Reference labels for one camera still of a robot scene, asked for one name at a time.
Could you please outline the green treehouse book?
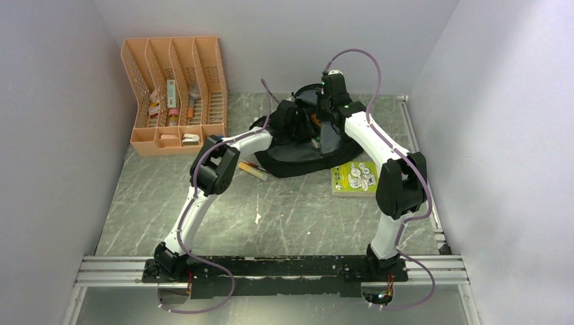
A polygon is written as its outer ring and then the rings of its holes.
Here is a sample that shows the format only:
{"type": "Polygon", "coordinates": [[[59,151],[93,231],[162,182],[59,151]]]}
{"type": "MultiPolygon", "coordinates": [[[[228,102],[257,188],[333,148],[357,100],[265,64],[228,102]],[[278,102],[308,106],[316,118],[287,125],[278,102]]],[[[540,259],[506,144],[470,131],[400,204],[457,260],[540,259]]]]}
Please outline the green treehouse book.
{"type": "Polygon", "coordinates": [[[312,122],[312,129],[313,135],[311,136],[311,144],[317,148],[321,148],[321,130],[322,130],[322,123],[317,119],[316,114],[311,115],[311,122],[312,122]]]}

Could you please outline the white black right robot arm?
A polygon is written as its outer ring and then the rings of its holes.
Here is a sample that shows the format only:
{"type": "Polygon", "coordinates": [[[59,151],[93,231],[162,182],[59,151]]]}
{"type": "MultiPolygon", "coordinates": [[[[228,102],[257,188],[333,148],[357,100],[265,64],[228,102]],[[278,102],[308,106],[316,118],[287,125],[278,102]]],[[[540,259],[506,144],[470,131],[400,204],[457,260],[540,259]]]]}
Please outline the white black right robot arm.
{"type": "Polygon", "coordinates": [[[371,279],[382,280],[399,260],[398,246],[407,221],[428,198],[424,189],[426,159],[422,153],[400,146],[361,102],[351,99],[339,70],[322,73],[317,114],[341,139],[356,142],[376,165],[375,199],[382,216],[367,248],[365,270],[371,279]]]}

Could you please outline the lime green comic book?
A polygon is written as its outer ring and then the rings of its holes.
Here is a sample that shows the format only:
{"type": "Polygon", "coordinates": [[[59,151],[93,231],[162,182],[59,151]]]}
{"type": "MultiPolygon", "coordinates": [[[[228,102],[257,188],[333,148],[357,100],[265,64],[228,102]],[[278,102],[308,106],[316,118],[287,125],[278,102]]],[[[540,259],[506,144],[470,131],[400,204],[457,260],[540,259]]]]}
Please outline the lime green comic book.
{"type": "Polygon", "coordinates": [[[330,170],[332,193],[336,196],[374,196],[378,185],[376,164],[351,161],[330,170]]]}

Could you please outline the black student backpack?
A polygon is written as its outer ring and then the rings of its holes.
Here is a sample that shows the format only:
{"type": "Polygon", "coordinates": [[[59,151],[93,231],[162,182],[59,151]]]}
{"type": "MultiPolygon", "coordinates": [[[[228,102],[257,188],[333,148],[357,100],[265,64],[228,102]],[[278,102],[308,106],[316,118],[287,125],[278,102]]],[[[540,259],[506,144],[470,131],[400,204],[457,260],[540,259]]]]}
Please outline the black student backpack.
{"type": "MultiPolygon", "coordinates": [[[[310,115],[317,111],[317,94],[321,85],[306,85],[287,99],[296,102],[310,115]]],[[[277,178],[295,177],[330,169],[352,161],[363,153],[363,148],[352,138],[338,134],[329,122],[322,123],[321,148],[311,144],[311,139],[299,144],[270,147],[255,153],[259,164],[277,178]]]]}

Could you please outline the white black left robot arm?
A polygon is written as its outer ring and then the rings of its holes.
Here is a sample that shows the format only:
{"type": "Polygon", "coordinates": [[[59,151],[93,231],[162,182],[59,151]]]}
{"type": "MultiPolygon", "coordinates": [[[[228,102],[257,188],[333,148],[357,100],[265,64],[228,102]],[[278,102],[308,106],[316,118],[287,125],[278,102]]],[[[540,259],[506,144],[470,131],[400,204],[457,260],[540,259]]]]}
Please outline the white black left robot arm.
{"type": "Polygon", "coordinates": [[[191,166],[189,191],[177,221],[154,250],[153,260],[163,276],[176,282],[188,273],[190,261],[213,264],[191,252],[209,207],[228,189],[245,156],[312,139],[319,126],[311,115],[306,107],[282,100],[275,111],[255,121],[248,131],[233,137],[206,139],[191,166]]]}

